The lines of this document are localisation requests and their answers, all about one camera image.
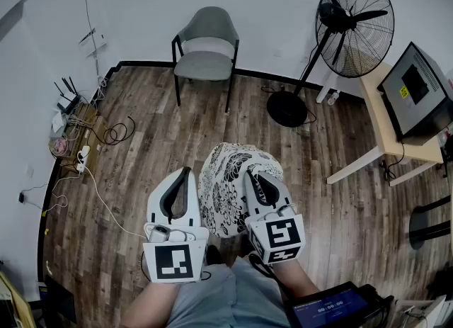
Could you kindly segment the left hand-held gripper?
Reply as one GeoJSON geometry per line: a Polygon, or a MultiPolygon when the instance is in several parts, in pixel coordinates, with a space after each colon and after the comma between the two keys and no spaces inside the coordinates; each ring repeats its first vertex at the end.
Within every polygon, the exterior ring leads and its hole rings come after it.
{"type": "Polygon", "coordinates": [[[200,205],[195,174],[190,167],[172,172],[151,192],[147,219],[149,222],[144,225],[147,242],[143,248],[151,282],[200,280],[210,232],[197,227],[200,205]]]}

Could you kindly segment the black white floral round cushion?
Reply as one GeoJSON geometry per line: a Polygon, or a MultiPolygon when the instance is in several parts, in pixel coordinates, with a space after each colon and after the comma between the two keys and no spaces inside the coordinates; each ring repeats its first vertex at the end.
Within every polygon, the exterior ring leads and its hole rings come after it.
{"type": "Polygon", "coordinates": [[[264,171],[283,180],[276,158],[254,145],[223,142],[210,153],[199,175],[202,221],[216,237],[232,238],[246,229],[248,217],[243,178],[264,171]]]}

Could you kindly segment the grey upholstered chair black legs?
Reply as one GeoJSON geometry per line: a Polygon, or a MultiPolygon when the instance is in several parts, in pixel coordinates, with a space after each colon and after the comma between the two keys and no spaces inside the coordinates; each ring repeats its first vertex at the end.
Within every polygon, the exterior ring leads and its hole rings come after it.
{"type": "Polygon", "coordinates": [[[230,97],[239,43],[239,34],[226,10],[218,6],[198,10],[171,41],[177,104],[181,104],[181,77],[199,81],[229,80],[227,96],[230,97]]]}

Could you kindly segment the person's right forearm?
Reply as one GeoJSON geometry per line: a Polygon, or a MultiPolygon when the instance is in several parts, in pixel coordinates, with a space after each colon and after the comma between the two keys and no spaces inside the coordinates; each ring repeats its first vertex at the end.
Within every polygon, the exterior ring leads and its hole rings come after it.
{"type": "Polygon", "coordinates": [[[300,262],[296,259],[273,264],[276,279],[284,286],[280,287],[282,299],[292,300],[319,292],[312,280],[307,276],[300,262]]]}

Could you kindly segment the person's left forearm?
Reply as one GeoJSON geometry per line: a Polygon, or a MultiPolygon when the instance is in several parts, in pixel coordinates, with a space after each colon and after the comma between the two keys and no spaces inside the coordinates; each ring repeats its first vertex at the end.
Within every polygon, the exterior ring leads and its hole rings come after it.
{"type": "Polygon", "coordinates": [[[166,328],[181,285],[150,282],[121,315],[121,328],[166,328]]]}

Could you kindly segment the person's black shoe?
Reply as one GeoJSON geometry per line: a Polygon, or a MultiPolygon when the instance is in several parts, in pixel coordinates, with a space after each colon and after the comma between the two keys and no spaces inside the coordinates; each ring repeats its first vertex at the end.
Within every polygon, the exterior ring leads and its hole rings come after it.
{"type": "Polygon", "coordinates": [[[206,264],[208,266],[223,264],[222,256],[215,245],[209,245],[207,248],[206,264]]]}

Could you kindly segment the person's light blue shirt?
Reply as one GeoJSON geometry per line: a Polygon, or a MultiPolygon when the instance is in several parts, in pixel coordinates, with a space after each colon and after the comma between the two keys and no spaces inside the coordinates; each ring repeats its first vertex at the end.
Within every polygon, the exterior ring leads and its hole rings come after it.
{"type": "Polygon", "coordinates": [[[242,258],[182,285],[167,328],[290,328],[278,284],[242,258]]]}

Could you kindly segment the brown cardboard box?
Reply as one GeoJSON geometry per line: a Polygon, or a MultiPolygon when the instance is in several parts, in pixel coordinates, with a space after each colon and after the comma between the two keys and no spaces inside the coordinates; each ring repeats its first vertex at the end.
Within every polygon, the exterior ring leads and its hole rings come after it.
{"type": "Polygon", "coordinates": [[[86,167],[94,174],[104,145],[103,135],[107,130],[105,118],[90,103],[81,103],[67,121],[63,135],[50,143],[53,155],[62,168],[78,173],[77,152],[88,145],[91,149],[86,167]]]}

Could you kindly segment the black tablet with timer screen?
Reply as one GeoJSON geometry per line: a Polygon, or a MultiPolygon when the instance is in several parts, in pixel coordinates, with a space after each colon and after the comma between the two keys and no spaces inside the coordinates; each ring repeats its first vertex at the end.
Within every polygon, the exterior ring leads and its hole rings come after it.
{"type": "Polygon", "coordinates": [[[288,300],[286,313],[292,328],[338,328],[360,322],[370,301],[352,282],[288,300]]]}

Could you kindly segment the light wooden side table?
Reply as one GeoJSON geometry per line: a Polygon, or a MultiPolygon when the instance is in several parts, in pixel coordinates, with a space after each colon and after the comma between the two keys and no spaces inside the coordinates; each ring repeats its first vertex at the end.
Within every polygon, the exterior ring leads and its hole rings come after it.
{"type": "Polygon", "coordinates": [[[360,78],[360,90],[372,121],[377,146],[340,171],[329,176],[326,179],[328,185],[339,182],[384,155],[392,155],[407,160],[415,159],[423,163],[403,176],[391,180],[389,182],[390,187],[403,183],[436,164],[443,163],[437,137],[431,138],[421,146],[411,145],[407,142],[400,143],[396,140],[396,132],[390,116],[384,105],[383,98],[377,91],[378,85],[380,85],[390,70],[391,66],[383,62],[372,72],[360,78]]]}

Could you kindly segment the black router with antennas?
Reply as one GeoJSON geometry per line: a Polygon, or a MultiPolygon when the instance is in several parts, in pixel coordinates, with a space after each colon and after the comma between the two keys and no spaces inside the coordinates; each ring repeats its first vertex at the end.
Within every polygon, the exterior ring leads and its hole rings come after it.
{"type": "Polygon", "coordinates": [[[57,108],[60,112],[69,115],[79,104],[81,96],[76,90],[71,78],[62,78],[62,83],[67,88],[66,91],[63,91],[56,82],[54,83],[60,95],[60,98],[57,102],[57,108]]]}

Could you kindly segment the black monitor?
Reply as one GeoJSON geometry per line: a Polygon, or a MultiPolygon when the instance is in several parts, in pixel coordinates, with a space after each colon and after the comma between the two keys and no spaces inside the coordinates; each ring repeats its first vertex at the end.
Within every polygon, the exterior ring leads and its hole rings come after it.
{"type": "Polygon", "coordinates": [[[424,145],[453,123],[453,86],[436,61],[413,42],[377,90],[399,142],[424,145]]]}

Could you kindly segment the black device mount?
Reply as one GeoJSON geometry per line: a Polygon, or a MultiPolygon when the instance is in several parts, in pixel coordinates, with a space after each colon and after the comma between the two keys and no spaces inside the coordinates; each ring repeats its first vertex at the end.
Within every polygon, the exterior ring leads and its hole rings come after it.
{"type": "Polygon", "coordinates": [[[360,316],[359,328],[386,328],[394,296],[383,298],[370,284],[359,287],[359,293],[368,302],[368,308],[360,316]]]}

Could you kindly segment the white paper wall box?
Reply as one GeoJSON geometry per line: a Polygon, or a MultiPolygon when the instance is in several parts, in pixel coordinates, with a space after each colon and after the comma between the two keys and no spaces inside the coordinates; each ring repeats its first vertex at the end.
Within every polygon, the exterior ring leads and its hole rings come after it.
{"type": "Polygon", "coordinates": [[[90,57],[100,49],[101,47],[107,44],[106,35],[102,32],[98,32],[96,29],[93,29],[89,34],[87,34],[82,40],[79,41],[78,46],[81,51],[81,54],[84,57],[90,57]]]}

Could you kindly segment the black pedestal fan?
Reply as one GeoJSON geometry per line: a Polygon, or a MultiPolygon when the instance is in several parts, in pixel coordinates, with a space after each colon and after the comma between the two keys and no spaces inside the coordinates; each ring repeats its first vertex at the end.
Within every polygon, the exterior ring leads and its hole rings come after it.
{"type": "Polygon", "coordinates": [[[316,47],[296,89],[276,91],[267,102],[270,117],[296,128],[307,122],[308,108],[299,97],[317,60],[340,77],[369,74],[383,61],[394,37],[390,0],[320,0],[315,20],[316,47]]]}

